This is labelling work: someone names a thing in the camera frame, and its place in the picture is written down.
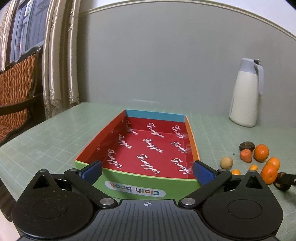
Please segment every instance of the gray wall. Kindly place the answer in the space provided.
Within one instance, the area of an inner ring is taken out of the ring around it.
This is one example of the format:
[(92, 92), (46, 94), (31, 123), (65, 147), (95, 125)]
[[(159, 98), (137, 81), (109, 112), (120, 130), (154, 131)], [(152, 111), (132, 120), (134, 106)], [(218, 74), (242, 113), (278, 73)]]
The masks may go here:
[(227, 116), (241, 58), (265, 70), (260, 123), (296, 126), (296, 41), (243, 14), (158, 2), (79, 17), (81, 101)]

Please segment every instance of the crosshair mark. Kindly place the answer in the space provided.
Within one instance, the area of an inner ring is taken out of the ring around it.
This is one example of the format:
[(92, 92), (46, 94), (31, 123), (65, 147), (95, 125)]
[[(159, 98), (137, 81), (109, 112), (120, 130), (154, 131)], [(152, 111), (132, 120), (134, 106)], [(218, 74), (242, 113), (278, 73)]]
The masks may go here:
[(150, 203), (150, 202), (146, 202), (146, 203), (144, 203), (143, 205), (145, 205), (146, 207), (150, 207), (150, 206), (153, 205), (153, 204)]

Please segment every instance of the thermos handle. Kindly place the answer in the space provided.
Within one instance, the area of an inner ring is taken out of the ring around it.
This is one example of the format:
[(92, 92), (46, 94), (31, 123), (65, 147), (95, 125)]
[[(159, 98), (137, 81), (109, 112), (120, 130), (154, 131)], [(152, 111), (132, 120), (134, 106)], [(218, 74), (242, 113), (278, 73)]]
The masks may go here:
[(264, 70), (263, 70), (263, 67), (259, 64), (254, 64), (254, 67), (258, 73), (258, 79), (259, 79), (258, 91), (259, 91), (259, 94), (262, 95), (263, 94), (263, 83), (264, 83)]

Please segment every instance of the table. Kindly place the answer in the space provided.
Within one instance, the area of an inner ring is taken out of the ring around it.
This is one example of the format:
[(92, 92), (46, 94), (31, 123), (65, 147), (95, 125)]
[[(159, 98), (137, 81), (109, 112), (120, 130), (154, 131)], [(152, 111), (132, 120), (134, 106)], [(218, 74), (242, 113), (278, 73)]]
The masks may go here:
[[(34, 174), (40, 169), (63, 173), (74, 167), (75, 157), (89, 141), (123, 109), (96, 103), (81, 103), (14, 138), (0, 147), (0, 178), (17, 200)], [(234, 169), (245, 174), (250, 166), (239, 158), (239, 144), (252, 141), (269, 147), (270, 157), (281, 160), (280, 171), (296, 173), (296, 128), (255, 126), (246, 128), (232, 123), (227, 117), (207, 116), (169, 109), (146, 110), (186, 114), (193, 129), (201, 161), (218, 169), (221, 157), (230, 156)], [(258, 171), (264, 163), (253, 161)], [(269, 186), (279, 201), (284, 219), (278, 231), (280, 240), (296, 237), (296, 189), (283, 193)]]

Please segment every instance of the beige curtain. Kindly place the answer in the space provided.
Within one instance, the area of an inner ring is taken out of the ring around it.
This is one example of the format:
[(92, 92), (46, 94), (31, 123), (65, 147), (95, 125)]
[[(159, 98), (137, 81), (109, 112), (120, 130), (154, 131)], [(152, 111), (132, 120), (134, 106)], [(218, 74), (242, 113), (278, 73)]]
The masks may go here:
[(42, 59), (46, 118), (79, 103), (76, 42), (80, 0), (51, 0)]
[(0, 70), (4, 71), (6, 63), (6, 51), (9, 38), (9, 31), (12, 24), (13, 14), (17, 7), (17, 0), (11, 0), (7, 6), (0, 26)]

